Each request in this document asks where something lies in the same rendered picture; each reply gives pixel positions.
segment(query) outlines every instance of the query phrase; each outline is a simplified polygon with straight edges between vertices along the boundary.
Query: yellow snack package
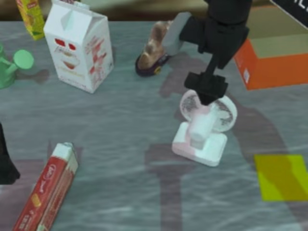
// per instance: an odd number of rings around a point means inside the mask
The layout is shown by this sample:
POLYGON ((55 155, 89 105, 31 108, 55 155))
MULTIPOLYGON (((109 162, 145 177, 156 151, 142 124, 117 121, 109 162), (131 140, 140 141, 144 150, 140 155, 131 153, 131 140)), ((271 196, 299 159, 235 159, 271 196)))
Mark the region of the yellow snack package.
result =
POLYGON ((27 31, 34 40, 44 37, 44 18, 39 6, 39 0, 16 0, 19 12, 27 31))

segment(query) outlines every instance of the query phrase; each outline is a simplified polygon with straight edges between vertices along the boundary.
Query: white milk carton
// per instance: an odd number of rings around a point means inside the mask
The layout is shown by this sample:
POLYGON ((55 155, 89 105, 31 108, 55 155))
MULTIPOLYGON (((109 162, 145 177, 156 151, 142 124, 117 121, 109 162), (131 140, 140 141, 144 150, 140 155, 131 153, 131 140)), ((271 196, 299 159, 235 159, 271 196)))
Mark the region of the white milk carton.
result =
POLYGON ((94 93, 114 66, 108 18, 80 2, 52 0, 44 33, 59 79, 94 93))

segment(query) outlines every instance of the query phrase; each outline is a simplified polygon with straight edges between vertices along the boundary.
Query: green watering can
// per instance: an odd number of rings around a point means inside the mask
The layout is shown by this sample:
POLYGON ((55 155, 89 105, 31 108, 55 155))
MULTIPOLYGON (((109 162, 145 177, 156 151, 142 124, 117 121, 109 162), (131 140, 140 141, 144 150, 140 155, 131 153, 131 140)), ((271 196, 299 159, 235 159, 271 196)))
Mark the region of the green watering can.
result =
POLYGON ((13 62, 8 61, 3 45, 0 43, 0 89, 7 88, 14 83, 17 69, 29 70, 33 64, 34 58, 26 50, 18 50, 13 56, 13 62))

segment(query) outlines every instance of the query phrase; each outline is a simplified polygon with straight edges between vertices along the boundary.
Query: gray table surface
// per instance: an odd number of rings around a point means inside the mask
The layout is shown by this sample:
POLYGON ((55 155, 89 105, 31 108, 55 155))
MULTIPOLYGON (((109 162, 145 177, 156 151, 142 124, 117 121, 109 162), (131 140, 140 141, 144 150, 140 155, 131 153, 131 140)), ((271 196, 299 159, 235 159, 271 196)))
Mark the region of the gray table surface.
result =
POLYGON ((25 48, 29 73, 0 91, 0 121, 22 177, 0 188, 0 230, 10 231, 47 157, 71 141, 80 168, 55 231, 308 231, 308 203, 262 201, 254 154, 308 154, 308 85, 246 91, 235 63, 223 71, 239 117, 220 165, 174 155, 183 81, 209 61, 186 44, 156 77, 134 72, 151 22, 111 22, 115 69, 91 95, 58 80, 45 39, 0 23, 6 53, 25 48))

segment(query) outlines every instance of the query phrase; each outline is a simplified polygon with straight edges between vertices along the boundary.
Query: white plastic base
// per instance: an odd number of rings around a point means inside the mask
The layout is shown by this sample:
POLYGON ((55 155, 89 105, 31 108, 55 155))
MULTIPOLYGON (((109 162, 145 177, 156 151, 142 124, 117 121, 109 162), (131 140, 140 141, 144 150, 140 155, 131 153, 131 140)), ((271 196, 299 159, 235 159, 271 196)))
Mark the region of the white plastic base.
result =
POLYGON ((187 136, 188 127, 188 122, 181 123, 172 142, 172 151, 210 167, 218 166, 228 140, 227 136, 223 133, 212 133, 206 140, 203 149, 199 150, 190 145, 190 138, 187 136))

